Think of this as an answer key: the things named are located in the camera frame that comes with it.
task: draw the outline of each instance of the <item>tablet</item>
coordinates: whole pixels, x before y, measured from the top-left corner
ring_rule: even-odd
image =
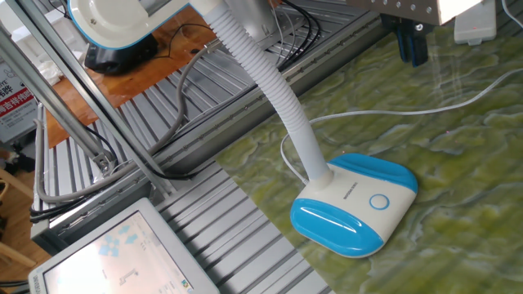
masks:
[[[147,198],[29,274],[33,294],[218,294]]]

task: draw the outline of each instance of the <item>flexible gooseneck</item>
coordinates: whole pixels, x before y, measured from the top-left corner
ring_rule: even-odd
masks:
[[[263,50],[234,18],[225,2],[192,0],[190,3],[202,14],[233,57],[272,103],[287,128],[311,183],[328,184],[332,172],[320,151],[302,105],[275,65],[266,58]]]

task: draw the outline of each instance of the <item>desk lamp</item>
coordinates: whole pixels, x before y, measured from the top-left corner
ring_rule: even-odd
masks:
[[[91,42],[119,49],[140,41],[191,5],[264,92],[302,160],[310,181],[293,204],[294,228],[342,256],[365,257],[382,248],[416,197],[414,175],[398,164],[362,154],[325,162],[296,94],[223,0],[152,2],[70,0],[69,11]]]

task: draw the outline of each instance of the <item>black device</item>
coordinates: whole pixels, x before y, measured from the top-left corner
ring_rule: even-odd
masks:
[[[403,62],[412,61],[414,68],[428,61],[427,34],[434,25],[415,20],[402,19],[397,16],[380,15],[385,29],[391,30],[398,37],[400,56]]]
[[[99,74],[125,74],[158,53],[158,42],[149,34],[138,43],[118,50],[104,49],[90,43],[85,66]]]

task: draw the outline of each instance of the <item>black clamp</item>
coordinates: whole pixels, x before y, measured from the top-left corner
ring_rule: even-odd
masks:
[[[433,25],[422,24],[414,20],[381,14],[382,24],[398,37],[400,55],[403,62],[412,61],[418,67],[428,61],[427,34],[434,29]]]

